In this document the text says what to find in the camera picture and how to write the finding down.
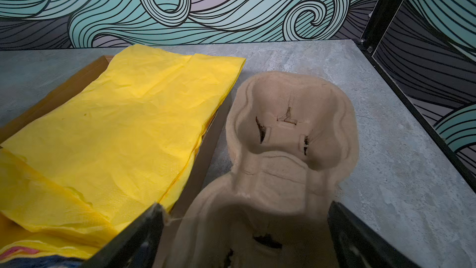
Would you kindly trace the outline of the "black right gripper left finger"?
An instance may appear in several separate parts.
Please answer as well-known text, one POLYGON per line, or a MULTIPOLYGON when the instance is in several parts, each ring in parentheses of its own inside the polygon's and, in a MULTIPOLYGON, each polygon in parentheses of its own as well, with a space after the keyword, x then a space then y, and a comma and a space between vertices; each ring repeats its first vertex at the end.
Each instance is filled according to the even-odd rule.
POLYGON ((81 266, 83 268, 151 268, 164 227, 164 209, 158 203, 154 203, 81 266))

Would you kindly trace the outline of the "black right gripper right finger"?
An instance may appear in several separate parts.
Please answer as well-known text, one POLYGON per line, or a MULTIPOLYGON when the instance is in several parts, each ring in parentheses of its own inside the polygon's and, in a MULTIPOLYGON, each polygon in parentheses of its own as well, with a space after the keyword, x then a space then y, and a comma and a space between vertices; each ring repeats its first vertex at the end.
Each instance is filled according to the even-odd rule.
POLYGON ((331 203, 327 221, 341 268, 419 267, 342 203, 331 203))

